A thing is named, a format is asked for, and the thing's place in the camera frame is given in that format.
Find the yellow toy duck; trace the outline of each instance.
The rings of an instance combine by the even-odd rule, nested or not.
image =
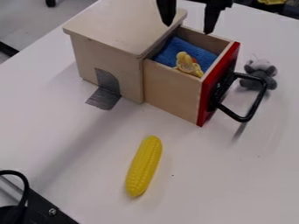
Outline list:
[[[191,74],[199,78],[204,76],[200,65],[187,52],[179,52],[177,54],[177,66],[175,68],[183,73]]]

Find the toy corn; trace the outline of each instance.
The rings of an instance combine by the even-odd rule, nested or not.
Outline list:
[[[162,154],[162,143],[156,136],[143,139],[126,178],[126,191],[132,197],[142,195],[149,187]]]

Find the wooden drawer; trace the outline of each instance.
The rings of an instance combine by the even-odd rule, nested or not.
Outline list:
[[[181,73],[150,59],[163,47],[165,40],[143,61],[144,100],[175,116],[203,126],[212,115],[212,111],[208,109],[212,91],[219,79],[229,69],[234,69],[240,43],[207,36],[183,26],[179,26],[169,37],[173,35],[215,53],[218,58],[201,79]]]

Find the gray plush toy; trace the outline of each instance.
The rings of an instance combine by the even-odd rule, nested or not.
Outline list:
[[[274,90],[277,88],[277,82],[273,79],[273,77],[277,75],[277,69],[266,59],[251,59],[246,63],[244,69],[248,74],[265,80],[268,84],[268,89]],[[253,90],[259,90],[261,88],[259,82],[252,80],[240,80],[240,85]]]

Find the white table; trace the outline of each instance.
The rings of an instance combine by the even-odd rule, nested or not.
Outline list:
[[[179,2],[202,30],[204,5]],[[270,93],[243,133],[217,111],[204,128],[121,99],[112,111],[85,104],[96,86],[77,72],[61,27],[0,66],[0,165],[75,220],[94,223],[257,224],[299,221],[299,21],[235,4],[214,34],[278,66]],[[235,110],[254,93],[228,95]],[[149,190],[131,200],[124,179],[147,135],[163,141]]]

